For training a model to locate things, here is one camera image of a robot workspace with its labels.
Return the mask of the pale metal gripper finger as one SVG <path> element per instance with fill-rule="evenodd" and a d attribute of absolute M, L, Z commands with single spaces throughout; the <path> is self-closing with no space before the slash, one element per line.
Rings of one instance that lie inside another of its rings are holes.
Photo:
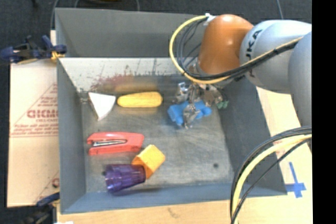
<path fill-rule="evenodd" d="M 190 119 L 192 115 L 192 105 L 188 104 L 183 109 L 183 120 L 184 120 L 184 127 L 188 129 L 190 127 Z"/>
<path fill-rule="evenodd" d="M 196 104 L 192 103 L 192 121 L 199 119 L 201 116 L 201 110 L 197 108 Z"/>

